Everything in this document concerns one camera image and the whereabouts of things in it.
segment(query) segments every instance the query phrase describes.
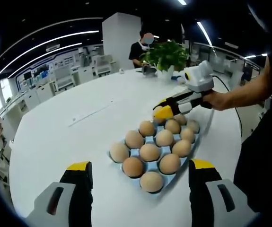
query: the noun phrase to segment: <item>ceiling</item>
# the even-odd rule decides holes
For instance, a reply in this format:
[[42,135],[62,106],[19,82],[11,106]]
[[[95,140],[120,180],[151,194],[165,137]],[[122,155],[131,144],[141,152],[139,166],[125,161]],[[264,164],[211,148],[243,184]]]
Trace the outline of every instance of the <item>ceiling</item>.
[[[145,29],[160,36],[161,41],[179,41],[183,24],[187,39],[207,44],[196,25],[197,21],[201,21],[214,46],[243,56],[272,50],[272,38],[263,31],[246,4],[240,0],[185,0],[186,6],[182,6],[178,0],[47,2],[7,2],[0,5],[0,70],[24,51],[62,35],[99,30],[99,33],[75,35],[55,43],[61,47],[79,42],[83,45],[101,44],[102,22],[116,12],[141,17]],[[231,48],[225,42],[239,48]],[[7,77],[23,64],[46,53],[45,49],[46,45],[43,45],[30,51],[0,74],[0,78]],[[256,58],[254,61],[263,65],[265,58]]]

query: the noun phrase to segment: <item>white pot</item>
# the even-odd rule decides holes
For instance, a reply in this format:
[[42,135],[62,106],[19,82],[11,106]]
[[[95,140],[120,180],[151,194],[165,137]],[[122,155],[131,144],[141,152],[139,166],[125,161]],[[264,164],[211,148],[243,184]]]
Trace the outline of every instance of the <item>white pot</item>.
[[171,67],[169,67],[169,69],[167,71],[157,70],[157,76],[158,76],[158,78],[160,78],[162,80],[170,81],[173,74],[174,74],[174,66],[173,65]]

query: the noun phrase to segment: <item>egg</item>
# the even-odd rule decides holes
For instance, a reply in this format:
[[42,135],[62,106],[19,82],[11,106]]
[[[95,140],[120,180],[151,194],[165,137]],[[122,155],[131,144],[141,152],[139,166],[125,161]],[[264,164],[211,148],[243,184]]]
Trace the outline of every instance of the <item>egg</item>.
[[179,157],[185,157],[189,155],[191,149],[192,145],[190,141],[180,140],[173,146],[172,153],[178,155]]
[[191,143],[194,142],[194,133],[191,129],[189,128],[186,128],[186,129],[183,129],[180,133],[180,137],[181,139],[183,140],[188,140],[190,141]]
[[178,155],[168,154],[161,159],[159,169],[164,174],[174,174],[177,172],[180,165],[181,161]]
[[125,144],[116,142],[111,146],[110,156],[114,162],[122,163],[130,156],[130,152]]
[[157,192],[163,187],[163,178],[159,173],[147,172],[140,178],[140,186],[147,192]]
[[160,150],[154,144],[144,144],[140,149],[140,157],[146,161],[155,161],[160,157]]
[[199,123],[196,121],[189,121],[186,127],[193,130],[194,133],[198,133],[200,130]]
[[140,123],[139,132],[142,136],[154,136],[155,127],[154,124],[150,121],[142,121]]
[[155,109],[154,109],[154,112],[153,112],[153,120],[154,122],[156,122],[157,124],[163,124],[165,122],[165,119],[161,119],[161,118],[156,118],[155,117],[155,113],[158,112],[159,110],[161,110],[162,107],[161,106],[157,106]]
[[144,139],[137,131],[128,131],[125,136],[125,143],[131,149],[137,149],[143,146]]
[[179,134],[181,131],[181,126],[176,120],[169,119],[165,123],[165,129],[170,130],[173,134]]
[[136,157],[129,157],[123,162],[123,172],[129,177],[139,177],[143,173],[143,163]]
[[187,119],[184,115],[179,114],[174,116],[174,119],[180,124],[180,125],[186,125]]
[[174,142],[174,136],[170,130],[162,130],[156,135],[156,144],[159,147],[169,146]]

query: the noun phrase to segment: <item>white round table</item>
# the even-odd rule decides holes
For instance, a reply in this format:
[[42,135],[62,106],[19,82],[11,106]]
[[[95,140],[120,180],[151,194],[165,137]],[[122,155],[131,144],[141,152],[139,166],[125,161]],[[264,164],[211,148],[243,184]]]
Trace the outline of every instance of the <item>white round table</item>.
[[[217,79],[215,89],[225,91]],[[156,200],[134,187],[106,155],[114,141],[124,138],[165,97],[185,89],[176,82],[144,78],[136,70],[113,74],[79,85],[37,106],[23,116],[9,167],[14,207],[26,217],[35,198],[58,182],[73,163],[93,165],[92,225],[94,227],[191,226],[188,171]],[[212,110],[194,108],[189,117],[206,128]],[[83,120],[72,123],[72,118]],[[215,111],[195,157],[216,166],[223,179],[233,179],[241,149],[236,111]]]

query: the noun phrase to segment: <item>cable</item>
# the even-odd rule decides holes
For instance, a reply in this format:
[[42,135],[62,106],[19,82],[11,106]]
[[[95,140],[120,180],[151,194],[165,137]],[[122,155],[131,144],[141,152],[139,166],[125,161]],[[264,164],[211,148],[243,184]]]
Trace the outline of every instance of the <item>cable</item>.
[[[224,85],[224,87],[226,88],[226,90],[227,90],[228,92],[230,91],[229,88],[226,86],[226,84],[225,84],[218,76],[212,75],[212,77],[215,77],[215,78],[217,78],[218,80],[220,80],[221,83],[222,83],[222,84]],[[242,137],[242,135],[243,135],[243,128],[242,128],[241,118],[240,118],[240,115],[239,115],[239,112],[238,112],[237,108],[235,108],[235,110],[236,110],[236,113],[237,113],[238,118],[239,118],[239,121],[240,121],[241,137]]]

